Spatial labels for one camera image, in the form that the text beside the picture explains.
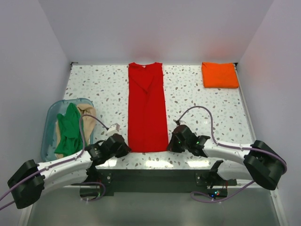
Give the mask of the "red t shirt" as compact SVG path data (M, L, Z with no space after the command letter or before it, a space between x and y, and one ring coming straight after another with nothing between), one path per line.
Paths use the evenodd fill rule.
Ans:
M133 152L164 152L168 146L161 63L128 67L128 143Z

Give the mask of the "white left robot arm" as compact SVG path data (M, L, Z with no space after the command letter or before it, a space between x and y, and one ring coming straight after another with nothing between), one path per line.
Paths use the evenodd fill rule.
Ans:
M18 209L34 204L42 195L71 184L85 182L92 185L97 181L95 166L109 159L121 158L131 152L120 134L113 134L86 146L83 150L58 160L36 163L24 162L8 180L9 193Z

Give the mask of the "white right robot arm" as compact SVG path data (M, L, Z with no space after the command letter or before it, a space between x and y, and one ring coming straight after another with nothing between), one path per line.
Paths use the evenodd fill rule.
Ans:
M251 180L267 190L275 190L287 170L285 161L262 141L253 144L222 144L210 136L197 136L188 126L172 132L167 151L190 152L197 157L217 158L208 172L211 186L233 179Z

